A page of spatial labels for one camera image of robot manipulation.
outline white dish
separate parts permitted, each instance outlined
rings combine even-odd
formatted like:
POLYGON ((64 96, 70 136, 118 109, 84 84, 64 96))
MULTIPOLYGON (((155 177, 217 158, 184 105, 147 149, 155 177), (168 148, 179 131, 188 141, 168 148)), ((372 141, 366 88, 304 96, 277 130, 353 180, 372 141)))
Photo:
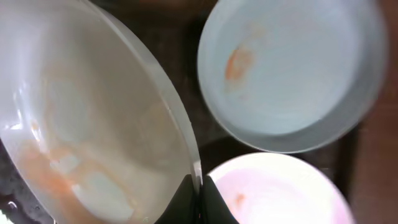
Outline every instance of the white dish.
POLYGON ((353 224, 338 189, 316 168, 294 157, 259 152, 210 172, 240 224, 353 224))

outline orange stain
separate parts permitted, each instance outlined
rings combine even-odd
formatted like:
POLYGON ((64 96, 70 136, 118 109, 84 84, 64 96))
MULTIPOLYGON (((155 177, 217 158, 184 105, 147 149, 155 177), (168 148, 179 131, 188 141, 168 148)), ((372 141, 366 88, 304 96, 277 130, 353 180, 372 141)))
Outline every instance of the orange stain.
POLYGON ((105 223, 93 216, 72 192, 73 180, 65 178, 50 167, 50 159, 28 142, 18 160, 24 176, 36 187, 45 191, 54 201, 68 223, 105 223))
POLYGON ((236 199, 235 199, 235 204, 236 204, 236 207, 237 207, 238 209, 241 208, 242 203, 243 203, 243 201, 244 201, 245 198, 246 198, 246 197, 244 196, 244 194, 239 194, 239 195, 236 197, 236 199))
POLYGON ((228 59, 225 70, 225 79, 228 81, 240 81, 247 70, 253 65, 254 57, 251 51, 239 46, 228 59))

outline dark countertop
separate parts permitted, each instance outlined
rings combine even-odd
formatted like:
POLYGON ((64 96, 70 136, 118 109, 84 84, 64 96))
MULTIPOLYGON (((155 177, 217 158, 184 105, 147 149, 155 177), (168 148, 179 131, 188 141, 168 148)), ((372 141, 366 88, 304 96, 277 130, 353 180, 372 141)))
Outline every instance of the dark countertop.
MULTIPOLYGON (((196 55, 206 16, 173 27, 138 24, 135 19, 128 17, 121 20, 154 54, 180 94, 200 148, 204 174, 232 157, 256 151, 229 137, 213 119, 201 97, 197 82, 196 55)), ((347 196, 352 179, 358 130, 355 128, 327 147, 294 156, 319 168, 347 196)), ((39 223, 53 223, 15 170, 2 145, 0 194, 13 195, 21 203, 23 211, 33 220, 39 223)))
POLYGON ((351 202, 360 224, 398 223, 398 1, 379 0, 390 63, 378 102, 359 130, 351 202))

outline sink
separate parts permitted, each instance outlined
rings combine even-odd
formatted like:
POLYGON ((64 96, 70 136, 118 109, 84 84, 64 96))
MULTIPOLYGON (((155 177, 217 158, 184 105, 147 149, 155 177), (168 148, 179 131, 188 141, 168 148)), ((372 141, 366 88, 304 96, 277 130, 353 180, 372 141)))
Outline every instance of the sink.
MULTIPOLYGON (((192 122, 204 175, 228 159, 258 152, 229 136, 214 120, 201 96, 196 61, 198 43, 206 17, 204 13, 189 23, 173 27, 152 26, 139 23, 136 19, 120 18, 152 52, 179 93, 192 122)), ((358 127, 326 147, 293 156, 320 169, 347 198, 357 140, 358 127)), ((0 208, 5 206, 9 210, 9 205, 4 205, 2 202, 11 197, 29 217, 26 222, 21 223, 53 223, 15 170, 2 145, 0 145, 0 161, 0 196, 2 196, 0 208)))

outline black object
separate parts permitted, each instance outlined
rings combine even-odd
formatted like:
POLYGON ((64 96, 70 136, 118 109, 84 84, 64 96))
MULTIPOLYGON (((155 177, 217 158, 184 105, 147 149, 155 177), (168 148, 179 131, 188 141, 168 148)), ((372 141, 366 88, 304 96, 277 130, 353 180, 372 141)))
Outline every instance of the black object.
POLYGON ((239 224, 209 176, 203 178, 200 195, 193 188, 191 175, 186 175, 169 206, 155 224, 239 224))

